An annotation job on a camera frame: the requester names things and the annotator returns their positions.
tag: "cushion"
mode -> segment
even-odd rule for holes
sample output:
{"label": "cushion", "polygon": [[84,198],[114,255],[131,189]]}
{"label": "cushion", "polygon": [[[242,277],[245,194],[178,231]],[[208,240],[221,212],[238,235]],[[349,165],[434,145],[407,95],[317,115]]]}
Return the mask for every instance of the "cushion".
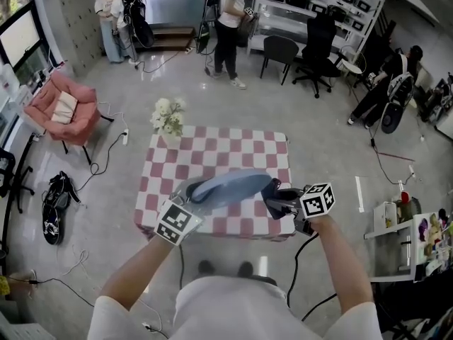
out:
{"label": "cushion", "polygon": [[61,92],[51,120],[67,125],[71,122],[76,110],[77,100],[69,93]]}

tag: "checkered tablecloth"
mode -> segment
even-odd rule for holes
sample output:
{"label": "checkered tablecloth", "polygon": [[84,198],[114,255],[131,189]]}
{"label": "checkered tablecloth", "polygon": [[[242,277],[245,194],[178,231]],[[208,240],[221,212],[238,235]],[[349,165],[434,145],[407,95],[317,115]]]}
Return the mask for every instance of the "checkered tablecloth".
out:
{"label": "checkered tablecloth", "polygon": [[[197,176],[208,179],[245,168],[264,169],[281,180],[280,188],[290,188],[286,136],[279,132],[184,126],[179,149],[167,149],[162,137],[153,135],[134,222],[150,238],[159,208],[181,181]],[[272,219],[258,193],[241,203],[213,210],[198,232],[282,241],[294,234],[294,223],[292,216]]]}

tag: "white flowers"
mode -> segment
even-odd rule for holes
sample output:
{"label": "white flowers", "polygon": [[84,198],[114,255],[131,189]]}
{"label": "white flowers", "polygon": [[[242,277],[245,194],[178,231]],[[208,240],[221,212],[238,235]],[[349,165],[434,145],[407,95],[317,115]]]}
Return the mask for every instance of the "white flowers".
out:
{"label": "white flowers", "polygon": [[151,115],[153,127],[175,136],[183,134],[184,117],[182,112],[186,104],[183,99],[177,98],[172,103],[167,98],[160,98],[156,102],[156,110]]}

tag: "blue cloth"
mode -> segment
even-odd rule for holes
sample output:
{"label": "blue cloth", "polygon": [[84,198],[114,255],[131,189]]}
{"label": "blue cloth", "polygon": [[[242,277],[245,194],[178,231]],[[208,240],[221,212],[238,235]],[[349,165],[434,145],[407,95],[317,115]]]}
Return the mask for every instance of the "blue cloth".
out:
{"label": "blue cloth", "polygon": [[118,46],[115,37],[112,35],[112,22],[101,21],[102,40],[104,42],[105,53],[111,63],[121,63],[125,59],[121,54],[120,47]]}

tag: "pink armchair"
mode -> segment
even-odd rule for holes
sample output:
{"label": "pink armchair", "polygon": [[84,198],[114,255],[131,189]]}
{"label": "pink armchair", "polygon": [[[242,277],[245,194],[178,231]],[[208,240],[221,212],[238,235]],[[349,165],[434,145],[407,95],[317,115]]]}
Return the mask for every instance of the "pink armchair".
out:
{"label": "pink armchair", "polygon": [[[74,116],[67,125],[50,120],[62,91],[67,92],[78,101]],[[101,117],[96,104],[95,89],[78,84],[60,72],[54,71],[50,76],[50,80],[41,88],[40,93],[30,104],[24,108],[24,111],[38,125],[45,128],[50,133],[52,139],[63,141],[64,151],[66,153],[68,150],[64,143],[65,141],[73,145],[82,146],[86,158],[89,164],[91,164],[85,144]],[[112,118],[103,118],[110,122],[113,121]]]}

